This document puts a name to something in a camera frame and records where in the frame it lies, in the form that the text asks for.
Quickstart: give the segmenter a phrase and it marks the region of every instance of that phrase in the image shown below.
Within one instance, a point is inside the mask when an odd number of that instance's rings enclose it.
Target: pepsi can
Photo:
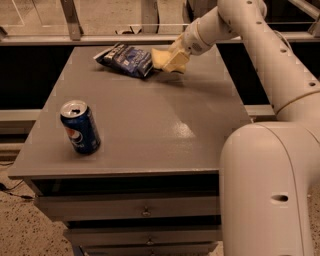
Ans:
[[[101,143],[89,106],[80,100],[65,103],[60,110],[60,119],[69,139],[78,153],[91,154]]]

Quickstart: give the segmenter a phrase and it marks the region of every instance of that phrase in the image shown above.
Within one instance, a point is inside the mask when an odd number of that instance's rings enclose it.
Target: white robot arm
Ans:
[[[241,36],[278,122],[244,126],[221,155],[226,256],[311,256],[308,189],[320,181],[320,84],[264,21],[258,0],[218,0],[171,45],[200,55]]]

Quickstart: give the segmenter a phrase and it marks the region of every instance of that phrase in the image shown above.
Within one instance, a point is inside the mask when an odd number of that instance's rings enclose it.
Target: gray cabinet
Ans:
[[[219,52],[140,80],[97,64],[103,49],[74,49],[9,176],[90,255],[208,254],[222,239],[221,149],[249,122]],[[59,120],[71,99],[93,110],[102,144],[92,155],[73,150]]]

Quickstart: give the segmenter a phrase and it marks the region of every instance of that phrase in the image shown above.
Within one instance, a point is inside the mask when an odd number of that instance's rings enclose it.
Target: drawer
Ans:
[[[83,247],[90,256],[164,256],[164,255],[188,255],[207,256],[216,248],[216,243],[165,245],[165,246],[132,246],[132,247],[108,247],[92,246]]]
[[[222,240],[220,226],[69,229],[64,236],[75,246],[157,246]]]
[[[38,197],[52,221],[220,215],[219,197],[206,193]]]

